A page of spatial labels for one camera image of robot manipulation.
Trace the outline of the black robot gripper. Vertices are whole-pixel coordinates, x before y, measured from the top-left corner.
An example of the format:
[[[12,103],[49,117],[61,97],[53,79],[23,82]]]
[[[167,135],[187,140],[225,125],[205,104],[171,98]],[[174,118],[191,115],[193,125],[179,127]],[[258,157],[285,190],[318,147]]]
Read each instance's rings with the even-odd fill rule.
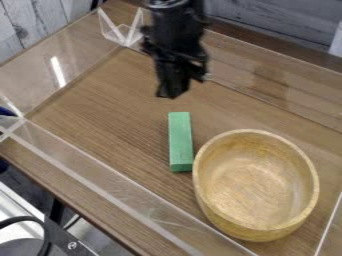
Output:
[[[143,51],[157,64],[157,96],[177,98],[190,80],[205,81],[209,54],[201,44],[209,20],[204,0],[145,0],[151,24],[141,29]]]

